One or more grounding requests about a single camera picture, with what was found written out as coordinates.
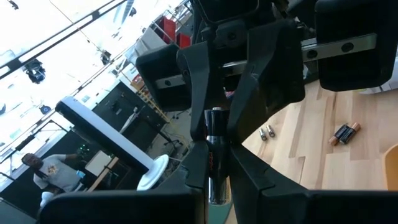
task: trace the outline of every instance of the battery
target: battery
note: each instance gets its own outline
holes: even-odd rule
[[[261,139],[262,139],[263,141],[266,141],[266,140],[267,140],[266,132],[265,132],[262,128],[259,128],[259,131],[260,131],[260,137],[261,137]]]
[[[271,125],[267,125],[266,128],[267,128],[269,137],[271,137],[271,138],[275,137],[275,132],[274,132],[273,128],[271,127]]]
[[[350,128],[340,138],[340,142],[343,144],[348,144],[349,140],[361,129],[361,125],[354,123]]]
[[[331,144],[332,146],[335,146],[338,141],[340,140],[340,138],[344,135],[344,133],[349,129],[349,126],[347,124],[343,124],[339,130],[337,130],[337,132],[335,133],[334,136],[332,136],[329,139],[329,144]]]

